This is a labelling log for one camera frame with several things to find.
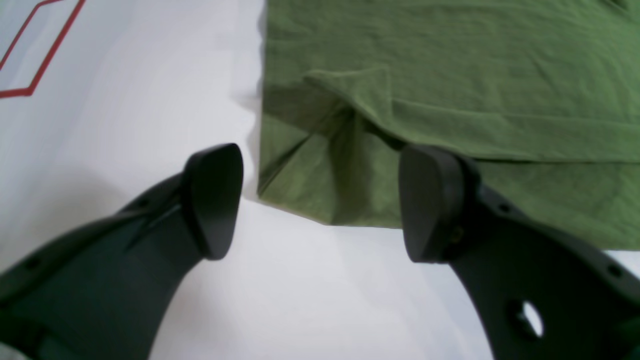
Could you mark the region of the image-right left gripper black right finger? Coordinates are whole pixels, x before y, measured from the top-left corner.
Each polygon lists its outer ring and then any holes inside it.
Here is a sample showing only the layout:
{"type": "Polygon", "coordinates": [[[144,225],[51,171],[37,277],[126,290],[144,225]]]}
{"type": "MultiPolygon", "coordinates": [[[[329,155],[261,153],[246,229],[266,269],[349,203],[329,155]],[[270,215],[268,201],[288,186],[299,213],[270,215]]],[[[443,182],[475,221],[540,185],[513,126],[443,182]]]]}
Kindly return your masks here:
{"type": "Polygon", "coordinates": [[[398,193],[412,262],[447,264],[496,360],[637,360],[639,280],[582,239],[528,218],[476,163],[407,145],[398,193]]]}

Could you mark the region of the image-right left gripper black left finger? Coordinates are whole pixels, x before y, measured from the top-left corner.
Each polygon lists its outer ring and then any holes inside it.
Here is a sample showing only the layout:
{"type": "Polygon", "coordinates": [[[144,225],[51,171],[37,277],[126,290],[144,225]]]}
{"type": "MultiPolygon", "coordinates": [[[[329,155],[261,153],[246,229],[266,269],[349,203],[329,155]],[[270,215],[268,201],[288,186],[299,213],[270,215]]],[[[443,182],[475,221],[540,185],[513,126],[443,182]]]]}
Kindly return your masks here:
{"type": "Polygon", "coordinates": [[[33,251],[1,275],[1,344],[28,360],[146,360],[185,276],[226,257],[242,187],[239,146],[213,146],[33,251]]]}

